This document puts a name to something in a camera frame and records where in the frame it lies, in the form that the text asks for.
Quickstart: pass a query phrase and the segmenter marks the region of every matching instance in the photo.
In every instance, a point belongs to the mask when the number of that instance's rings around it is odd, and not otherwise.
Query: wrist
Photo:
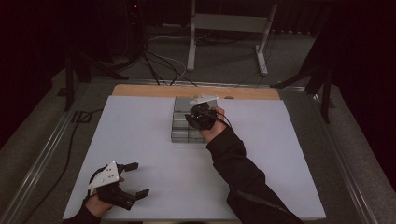
[[[102,202],[98,195],[92,195],[85,203],[85,207],[96,217],[102,217],[113,205]]]

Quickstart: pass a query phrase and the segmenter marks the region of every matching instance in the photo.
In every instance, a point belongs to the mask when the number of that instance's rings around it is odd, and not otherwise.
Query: dark background
[[[190,1],[140,2],[145,23],[186,26],[190,21]],[[197,1],[197,10],[217,13],[219,3]],[[94,54],[111,51],[108,36],[99,32],[101,23],[96,22],[97,11],[93,5],[93,0],[7,0],[0,3],[0,147],[50,90],[51,78],[64,69],[64,37],[67,35],[64,31],[79,37],[77,24],[87,22],[90,34],[97,34],[97,42],[84,43],[80,39],[81,45],[93,46],[92,49],[96,49],[95,45],[103,46]],[[396,189],[396,141],[393,136],[396,133],[393,116],[396,114],[393,105],[395,10],[392,1],[284,0],[277,10],[273,30],[277,34],[291,31],[318,36],[305,63],[332,69],[332,83],[340,87],[376,158]],[[240,7],[238,1],[231,1],[222,13],[255,16],[262,11],[249,3]]]

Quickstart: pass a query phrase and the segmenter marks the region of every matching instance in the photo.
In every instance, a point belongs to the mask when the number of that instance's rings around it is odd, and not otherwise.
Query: metal stand
[[[309,76],[311,76],[311,79],[306,85],[304,91],[307,94],[317,94],[318,90],[323,85],[323,95],[322,95],[320,113],[323,119],[327,123],[330,123],[329,103],[330,103],[330,91],[332,85],[332,69],[330,67],[325,67],[322,65],[314,65],[310,68],[305,69],[304,71],[300,71],[297,76],[291,77],[275,85],[270,85],[270,87],[283,89],[291,85],[292,83]]]
[[[87,63],[101,70],[109,77],[122,80],[128,79],[128,77],[120,76],[119,74],[113,72],[111,69],[103,66],[77,47],[69,45],[66,50],[64,69],[66,75],[66,106],[64,108],[64,111],[68,111],[70,106],[74,102],[75,83],[73,71],[76,72],[76,75],[78,76],[78,80],[80,82],[90,82],[92,79],[92,75],[90,73],[90,69],[88,68]]]
[[[191,1],[191,37],[189,59],[187,62],[188,71],[194,70],[196,50],[195,29],[209,29],[262,33],[262,42],[260,45],[256,46],[256,54],[259,62],[260,73],[263,76],[268,75],[266,62],[263,56],[263,49],[271,29],[277,4],[272,5],[270,14],[267,18],[262,18],[195,13],[195,0]]]

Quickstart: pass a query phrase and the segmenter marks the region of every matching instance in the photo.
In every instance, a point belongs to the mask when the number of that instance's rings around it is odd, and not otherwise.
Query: person's left hand
[[[95,189],[90,199],[85,203],[85,206],[94,216],[101,217],[107,210],[113,207],[113,204],[101,201]]]

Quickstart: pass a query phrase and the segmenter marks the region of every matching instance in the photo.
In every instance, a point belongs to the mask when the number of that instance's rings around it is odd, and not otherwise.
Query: black cable
[[[150,52],[150,51],[148,51],[148,53],[150,53],[150,54],[152,54],[152,55],[154,55],[154,56],[156,56],[156,57],[162,59],[163,61],[166,61],[164,58],[162,58],[162,57],[159,56],[159,55],[156,55],[156,54],[154,54],[154,53],[152,53],[152,52]],[[147,59],[150,60],[150,61],[152,61],[152,62],[154,62],[154,63],[157,63],[157,64],[159,64],[159,65],[161,65],[161,66],[163,66],[163,67],[169,68],[169,69],[171,69],[171,70],[173,70],[173,71],[176,72],[177,76],[172,80],[172,82],[171,82],[171,84],[169,84],[169,86],[172,86],[172,85],[175,83],[175,81],[176,81],[179,77],[182,77],[182,78],[186,79],[187,81],[189,81],[193,86],[198,87],[195,83],[193,83],[193,82],[192,82],[191,80],[189,80],[187,77],[182,76],[182,75],[176,70],[176,68],[175,68],[171,63],[169,63],[168,61],[166,61],[166,62],[167,62],[170,66],[168,66],[168,65],[166,65],[166,64],[163,64],[163,63],[159,63],[159,62],[157,62],[157,61],[155,61],[155,60],[153,60],[153,59],[150,59],[149,57],[147,57]]]
[[[195,39],[203,39],[203,38],[207,37],[208,35],[210,35],[211,33],[213,33],[213,30],[210,31],[209,33],[207,31],[201,31],[201,30],[196,30],[195,32],[196,32],[196,34],[203,33],[203,36],[196,36]],[[152,37],[148,38],[148,41],[153,41],[153,40],[160,39],[160,38],[170,38],[170,39],[188,38],[188,39],[190,39],[190,33],[187,33],[186,35],[172,35],[173,33],[176,33],[176,32],[172,32],[169,34],[150,34],[150,35],[152,35]]]
[[[205,116],[208,116],[208,117],[210,117],[212,119],[220,121],[221,123],[223,123],[225,126],[229,127],[233,131],[233,126],[231,125],[231,122],[227,119],[227,117],[225,117],[223,114],[219,113],[218,111],[216,111],[216,113],[222,115],[227,120],[228,123],[226,123],[224,120],[219,119],[218,117],[214,117],[214,116],[212,116],[209,113],[206,113],[204,111],[201,111],[200,113],[205,115]]]
[[[141,53],[141,55],[143,56],[143,58],[145,59],[145,61],[146,61],[146,63],[147,63],[147,66],[148,66],[149,70],[151,71],[152,76],[154,77],[155,81],[157,82],[157,85],[159,85],[159,86],[161,85],[161,84],[160,84],[160,81],[158,80],[158,78],[159,78],[165,85],[167,85],[166,82],[165,82],[160,76],[158,76],[158,74],[154,71],[154,68],[152,68],[151,64],[149,63],[149,59],[148,59],[148,57],[146,56],[145,52],[142,50],[140,53]]]
[[[66,159],[66,164],[64,165],[64,169],[61,172],[61,175],[58,177],[58,179],[56,180],[56,182],[52,185],[52,187],[50,188],[50,190],[47,192],[47,194],[44,196],[44,198],[38,203],[38,205],[35,206],[35,208],[30,212],[30,214],[26,217],[26,219],[22,222],[23,224],[27,223],[27,221],[32,217],[32,215],[35,213],[35,211],[41,206],[41,204],[46,201],[46,199],[50,196],[50,194],[55,190],[56,186],[59,184],[59,182],[61,182],[61,179],[64,177],[64,174],[66,173],[67,167],[69,165],[70,162],[70,156],[71,156],[71,152],[72,152],[72,146],[73,146],[73,139],[74,139],[74,135],[76,133],[77,127],[78,125],[88,116],[103,111],[103,109],[98,109],[98,110],[94,110],[92,112],[88,112],[88,114],[86,114],[84,117],[82,117],[82,119],[79,119],[75,128],[73,129],[72,135],[70,137],[70,141],[69,141],[69,147],[67,150],[67,159]]]
[[[157,63],[157,64],[163,66],[163,67],[166,67],[166,68],[169,68],[169,69],[172,69],[172,70],[174,70],[174,68],[175,68],[175,67],[172,68],[172,67],[170,67],[170,66],[168,66],[168,65],[166,65],[166,64],[163,64],[163,63],[159,63],[159,62],[157,62],[157,61],[155,61],[155,60],[153,60],[153,59],[150,59],[150,58],[148,58],[148,59],[149,59],[150,61],[154,62],[154,63]],[[182,77],[182,78],[186,79],[187,81],[189,81],[193,86],[198,87],[198,86],[197,86],[194,82],[192,82],[189,78],[182,76],[179,72],[177,72],[177,74],[178,74],[180,77]],[[175,80],[173,80],[173,81],[171,82],[171,84],[169,84],[169,86],[172,86],[174,83],[175,83]]]
[[[244,80],[242,80],[240,83],[238,83],[235,87],[239,87],[240,85],[244,84],[246,81],[248,81],[248,79],[251,79],[254,75],[259,74],[258,72],[254,72],[253,74],[251,74],[249,77],[246,77]]]
[[[169,66],[175,71],[176,76],[175,76],[175,78],[172,80],[172,82],[171,82],[171,84],[170,84],[170,86],[172,86],[172,84],[177,80],[178,75],[180,75],[180,73],[176,70],[176,68],[175,68],[171,63],[169,63],[168,61],[166,61],[164,58],[158,56],[157,54],[155,54],[155,53],[153,53],[153,52],[151,52],[151,51],[149,51],[149,50],[147,50],[147,49],[145,49],[145,52],[147,52],[147,53],[149,53],[149,54],[151,54],[151,55],[153,55],[153,56],[155,56],[155,57],[157,57],[157,58],[163,60],[164,62],[166,62],[167,64],[169,64]]]
[[[257,86],[256,86],[256,88],[259,88],[259,86],[262,84],[262,80],[264,79],[264,76],[262,76],[261,78],[260,78],[260,82],[259,82],[259,84],[257,84]]]
[[[207,37],[209,37],[209,36],[212,35],[212,34],[217,38],[217,40],[213,41],[213,40],[207,39]],[[203,44],[199,44],[198,41],[197,41],[196,45],[197,45],[197,46],[207,46],[207,45],[226,45],[226,44],[233,44],[233,43],[236,43],[236,42],[238,42],[238,41],[241,41],[241,40],[244,40],[244,39],[247,39],[247,38],[251,37],[251,34],[246,34],[246,35],[244,35],[244,36],[242,36],[242,37],[235,38],[235,39],[232,39],[232,40],[230,40],[230,41],[223,41],[221,37],[225,37],[225,38],[227,38],[227,39],[231,39],[231,38],[228,37],[228,36],[225,36],[225,35],[223,35],[223,34],[221,34],[221,33],[219,33],[219,32],[217,32],[217,31],[212,31],[212,32],[210,33],[210,35],[197,38],[197,40],[201,40],[201,41],[204,42],[204,43],[203,43]]]
[[[120,68],[114,68],[115,70],[118,70],[118,69],[120,69],[119,71],[117,71],[118,73],[121,73],[121,72],[123,72],[123,71],[125,71],[125,70],[127,70],[127,69],[129,69],[129,68],[131,68],[132,66],[134,66],[135,64],[137,64],[137,60],[138,58],[136,58],[136,60],[134,60],[134,61],[130,61],[130,63],[129,63],[129,65],[124,65],[122,68],[120,67]]]

